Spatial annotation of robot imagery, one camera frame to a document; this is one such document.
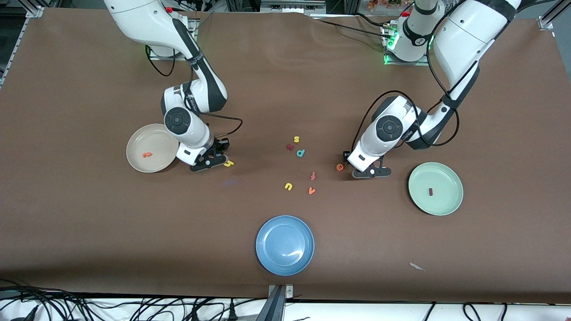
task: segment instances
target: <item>blue plate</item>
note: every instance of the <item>blue plate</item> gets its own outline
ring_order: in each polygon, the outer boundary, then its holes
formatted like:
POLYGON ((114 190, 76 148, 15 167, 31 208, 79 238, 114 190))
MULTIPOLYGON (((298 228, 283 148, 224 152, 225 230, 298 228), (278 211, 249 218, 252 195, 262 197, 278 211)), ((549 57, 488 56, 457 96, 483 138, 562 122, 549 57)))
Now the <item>blue plate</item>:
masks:
POLYGON ((256 238, 256 253, 266 270, 280 276, 301 272, 313 257, 311 230, 290 215, 276 216, 262 226, 256 238))

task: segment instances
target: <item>white floor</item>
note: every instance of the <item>white floor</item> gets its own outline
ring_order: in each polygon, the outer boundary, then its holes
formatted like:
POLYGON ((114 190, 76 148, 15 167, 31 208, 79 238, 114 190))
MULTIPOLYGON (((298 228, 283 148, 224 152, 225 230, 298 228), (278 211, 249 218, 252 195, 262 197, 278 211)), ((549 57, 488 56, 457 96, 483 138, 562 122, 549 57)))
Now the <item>white floor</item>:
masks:
MULTIPOLYGON (((166 304, 172 299, 166 299, 161 303, 166 304)), ((9 300, 0 301, 0 307, 4 306, 9 300)), ((140 302, 140 299, 98 299, 96 301, 105 306, 112 306, 121 302, 140 302)), ((186 299, 185 302, 192 303, 194 300, 186 299)), ((212 302, 221 302, 228 307, 229 299, 217 299, 212 302)), ((237 316, 257 315, 265 300, 258 300, 246 303, 236 307, 237 316)), ((15 302, 0 311, 0 321, 10 321, 15 318, 24 318, 33 307, 38 305, 35 302, 20 303, 15 302)), ((42 305, 36 314, 35 321, 48 321, 47 314, 42 305)), ((332 321, 332 320, 383 320, 383 321, 422 321, 424 320, 431 304, 419 303, 288 303, 285 308, 284 321, 296 321, 308 318, 308 321, 332 321)), ((138 304, 122 306, 110 310, 103 310, 93 307, 93 310, 100 315, 105 321, 128 321, 137 308, 138 304)), ((478 314, 482 321, 499 321, 503 306, 500 304, 475 304, 478 314)), ((157 312, 159 307, 149 308, 141 315, 138 320, 147 320, 153 313, 157 312)), ((171 314, 161 314, 153 321, 174 321, 182 320, 183 316, 190 312, 187 307, 184 310, 181 306, 169 307, 171 314)), ((198 317, 201 321, 209 321, 210 318, 218 314, 222 310, 221 305, 204 306, 198 311, 198 317)), ((54 311, 51 312, 53 321, 60 321, 54 311)), ((79 311, 73 311, 76 320, 83 320, 79 311)), ((468 309, 468 315, 477 320, 474 314, 468 309)), ((571 307, 569 306, 547 306, 547 305, 528 305, 528 304, 510 304, 505 315, 505 321, 566 321, 567 317, 571 317, 571 307)), ((436 304, 429 320, 466 320, 462 311, 462 304, 436 304)))

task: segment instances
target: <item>metal frame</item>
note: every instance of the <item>metal frame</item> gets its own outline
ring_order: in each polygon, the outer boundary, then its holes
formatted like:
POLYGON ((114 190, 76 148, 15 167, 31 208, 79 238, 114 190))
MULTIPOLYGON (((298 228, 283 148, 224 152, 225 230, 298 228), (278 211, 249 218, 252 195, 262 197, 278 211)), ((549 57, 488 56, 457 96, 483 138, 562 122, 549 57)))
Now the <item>metal frame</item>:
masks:
POLYGON ((282 321, 284 318, 284 310, 286 309, 286 295, 288 293, 285 284, 270 286, 270 296, 256 321, 282 321))
POLYGON ((20 35, 18 35, 18 40, 16 40, 16 44, 14 45, 14 49, 12 50, 12 54, 10 54, 10 60, 8 60, 8 63, 6 64, 6 70, 4 70, 4 73, 2 74, 2 79, 0 80, 0 89, 2 88, 2 85, 4 85, 4 81, 6 79, 6 76, 8 75, 8 71, 10 70, 10 66, 12 65, 14 56, 16 55, 16 50, 18 50, 18 47, 20 46, 20 41, 22 41, 22 37, 24 37, 24 31, 26 31, 26 27, 28 27, 28 22, 30 22, 30 18, 26 18, 26 21, 22 26, 22 30, 20 31, 20 35))
POLYGON ((537 18, 537 23, 542 30, 553 29, 553 21, 571 6, 571 0, 559 0, 547 12, 537 18))
POLYGON ((43 8, 58 7, 61 0, 18 0, 26 10, 26 18, 39 18, 42 16, 43 8))

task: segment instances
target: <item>white paper scrap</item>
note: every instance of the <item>white paper scrap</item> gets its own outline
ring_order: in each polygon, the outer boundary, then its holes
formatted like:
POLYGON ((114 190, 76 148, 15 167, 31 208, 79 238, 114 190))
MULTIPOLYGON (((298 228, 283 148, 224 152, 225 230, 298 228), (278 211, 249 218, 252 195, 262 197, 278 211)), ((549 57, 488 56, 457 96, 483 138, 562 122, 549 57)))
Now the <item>white paper scrap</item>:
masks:
POLYGON ((411 262, 411 266, 412 266, 413 268, 417 269, 417 270, 423 270, 424 272, 426 272, 425 269, 421 268, 420 266, 418 266, 418 265, 416 265, 416 264, 414 264, 414 263, 412 263, 412 262, 411 262))

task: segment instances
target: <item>table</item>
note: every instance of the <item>table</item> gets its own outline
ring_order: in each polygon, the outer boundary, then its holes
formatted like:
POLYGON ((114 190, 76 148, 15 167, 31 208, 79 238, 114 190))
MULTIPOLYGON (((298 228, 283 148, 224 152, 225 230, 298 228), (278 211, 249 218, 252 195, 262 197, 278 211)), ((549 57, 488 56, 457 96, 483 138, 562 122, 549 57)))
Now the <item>table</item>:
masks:
MULTIPOLYGON (((235 165, 143 174, 127 141, 161 122, 162 91, 189 68, 161 77, 105 10, 48 8, 29 23, 0 90, 2 275, 89 292, 254 297, 290 283, 314 299, 571 299, 570 84, 535 21, 514 21, 482 59, 456 139, 391 151, 392 175, 372 180, 337 172, 341 152, 380 93, 433 105, 441 91, 427 68, 383 65, 375 36, 301 14, 214 14, 199 43, 228 90, 220 114, 244 119, 230 136, 235 165), (294 136, 302 158, 285 148, 294 136), (408 175, 429 161, 463 181, 449 216, 408 196, 408 175), (282 214, 316 239, 310 265, 287 278, 254 249, 282 214)), ((206 121, 214 133, 235 125, 206 121)))

